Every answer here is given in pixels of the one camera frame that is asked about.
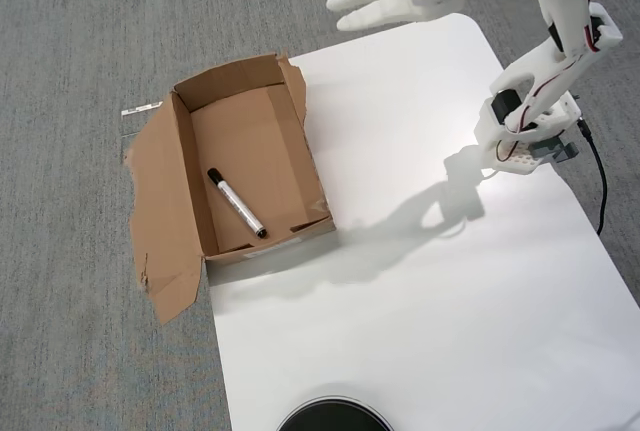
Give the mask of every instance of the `carpet floor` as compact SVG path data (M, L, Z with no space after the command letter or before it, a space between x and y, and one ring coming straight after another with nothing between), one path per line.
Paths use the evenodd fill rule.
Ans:
M606 162L602 239L640 297L640 5L602 2L626 40L573 92ZM0 428L229 430L207 280L159 327L137 290L123 149L162 99L211 65L340 34L325 0L0 0ZM546 39L535 0L472 0L503 64ZM588 148L558 167L594 222Z

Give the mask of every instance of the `round black lid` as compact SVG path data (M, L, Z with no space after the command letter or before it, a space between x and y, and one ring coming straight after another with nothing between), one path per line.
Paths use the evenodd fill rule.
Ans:
M393 431L373 410L347 398L326 398L295 411L279 431Z

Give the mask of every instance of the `cardboard box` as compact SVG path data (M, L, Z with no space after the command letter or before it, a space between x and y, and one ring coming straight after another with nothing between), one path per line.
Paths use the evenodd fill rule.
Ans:
M300 70L275 55L177 84L127 151L138 282L162 323L196 298L202 260L232 263L334 229L304 136ZM218 168L269 235L210 181Z

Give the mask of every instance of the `white table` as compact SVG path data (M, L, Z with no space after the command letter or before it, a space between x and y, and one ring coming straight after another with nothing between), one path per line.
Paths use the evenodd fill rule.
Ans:
M292 62L340 232L212 273L234 431L326 394L396 431L640 429L640 312L573 193L549 165L476 179L501 71L477 25Z

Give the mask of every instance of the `black marker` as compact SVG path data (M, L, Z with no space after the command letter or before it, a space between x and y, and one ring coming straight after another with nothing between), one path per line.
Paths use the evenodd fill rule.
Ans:
M213 184L215 184L223 194L223 196L227 198L227 201L231 203L233 209L238 212L244 222L249 225L254 233L256 233L256 236L258 236L260 239L266 238L267 230L265 229L265 227L258 220L258 218L255 217L255 215L251 212L247 205L244 204L244 202L240 199L240 196L238 196L235 191L231 189L231 186L229 186L229 183L224 180L224 178L220 174L220 171L218 171L216 168L211 168L209 171L207 171L207 174L209 175L209 178L211 178L211 181L213 181Z

